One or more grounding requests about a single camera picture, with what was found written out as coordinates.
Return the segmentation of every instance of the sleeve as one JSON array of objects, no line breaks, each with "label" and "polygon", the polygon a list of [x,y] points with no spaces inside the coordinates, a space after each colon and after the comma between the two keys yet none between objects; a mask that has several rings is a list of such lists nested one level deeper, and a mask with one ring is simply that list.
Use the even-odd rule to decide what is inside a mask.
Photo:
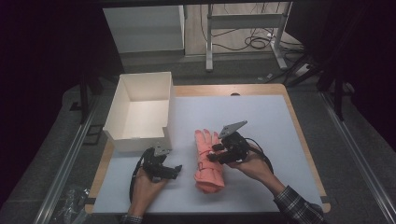
[{"label": "sleeve", "polygon": [[142,221],[142,217],[130,217],[128,215],[124,215],[121,217],[120,224],[141,224]]},{"label": "sleeve", "polygon": [[277,195],[274,202],[283,215],[297,223],[327,223],[323,215],[290,186]]}]

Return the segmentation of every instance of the white box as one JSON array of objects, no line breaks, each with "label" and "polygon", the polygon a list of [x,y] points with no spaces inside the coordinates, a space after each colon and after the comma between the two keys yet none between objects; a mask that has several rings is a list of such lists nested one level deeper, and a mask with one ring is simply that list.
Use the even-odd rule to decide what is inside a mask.
[{"label": "white box", "polygon": [[118,151],[171,150],[174,100],[170,72],[120,75],[103,131]]}]

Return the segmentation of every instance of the table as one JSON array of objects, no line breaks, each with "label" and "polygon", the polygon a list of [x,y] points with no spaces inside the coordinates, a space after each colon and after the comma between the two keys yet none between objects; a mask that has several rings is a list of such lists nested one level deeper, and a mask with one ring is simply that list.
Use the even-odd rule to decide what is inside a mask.
[{"label": "table", "polygon": [[[299,137],[299,140],[301,142],[306,160],[309,164],[310,170],[318,187],[319,195],[322,199],[327,197],[326,192],[321,183],[320,177],[318,175],[317,168],[309,151],[308,145],[305,142],[300,124],[294,113],[290,98],[283,85],[250,84],[250,85],[175,86],[175,92],[176,92],[176,96],[221,96],[221,95],[227,96],[234,92],[238,92],[241,95],[282,95],[290,112],[290,116],[294,124],[294,128],[297,132],[297,135]],[[89,195],[91,201],[93,201],[93,199],[95,199],[99,194],[99,190],[105,179],[106,170],[110,163],[113,150],[114,150],[113,145],[109,141],[107,141],[102,159],[100,161],[99,167],[96,172],[96,176],[92,183],[91,192]],[[323,209],[324,212],[327,213],[330,211],[331,206],[329,203],[324,203],[323,208],[324,208]],[[91,213],[93,209],[93,204],[86,204],[85,209],[87,213]]]}]

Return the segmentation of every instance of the floor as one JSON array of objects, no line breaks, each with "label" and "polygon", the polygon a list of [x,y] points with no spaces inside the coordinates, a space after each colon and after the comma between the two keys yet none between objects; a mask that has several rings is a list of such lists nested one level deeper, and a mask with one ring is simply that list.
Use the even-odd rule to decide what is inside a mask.
[{"label": "floor", "polygon": [[[126,73],[171,71],[174,85],[282,83],[285,79],[271,52],[218,53],[214,57],[212,73],[205,71],[205,57],[200,54],[203,53],[195,51],[191,54],[193,56],[187,57],[162,53],[123,54],[121,58]],[[291,55],[287,63],[291,64],[298,56]],[[325,218],[330,223],[388,223],[315,87],[319,76],[320,74],[294,88],[288,88],[288,93],[329,196],[332,209],[325,214]],[[99,97],[98,109],[92,125],[104,125],[117,86],[116,81],[116,77],[101,78],[105,91]],[[78,95],[78,86],[64,93],[63,108],[35,160],[3,205],[0,211],[0,223],[33,223],[59,165],[78,131],[80,113],[70,109],[74,102],[78,102]],[[396,177],[392,172],[396,168],[395,152],[357,111],[348,96],[344,97],[343,106],[346,126],[355,137],[379,182],[382,183],[389,197],[395,201]],[[70,189],[81,192],[90,188],[105,142],[104,134],[87,135],[84,138],[85,144],[79,150],[61,198],[53,209],[51,223],[62,223],[59,219],[65,217],[63,208],[70,205],[70,200],[67,200],[70,199],[67,197],[70,196],[67,194]],[[118,218],[118,216],[89,216],[84,223],[118,223]],[[282,217],[277,214],[266,218],[270,220],[267,219],[265,222],[262,216],[149,216],[145,223],[159,223],[159,220],[161,223],[284,223]]]}]

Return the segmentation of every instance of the pink glove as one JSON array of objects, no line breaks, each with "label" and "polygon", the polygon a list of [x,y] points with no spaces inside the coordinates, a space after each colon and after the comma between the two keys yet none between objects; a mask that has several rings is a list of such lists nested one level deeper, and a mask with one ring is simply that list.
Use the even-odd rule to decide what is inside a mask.
[{"label": "pink glove", "polygon": [[223,167],[218,161],[210,161],[207,154],[212,150],[212,146],[219,143],[219,135],[214,132],[213,138],[210,132],[204,129],[195,131],[195,141],[198,148],[198,170],[195,173],[195,186],[204,193],[216,193],[224,188],[222,178]]}]

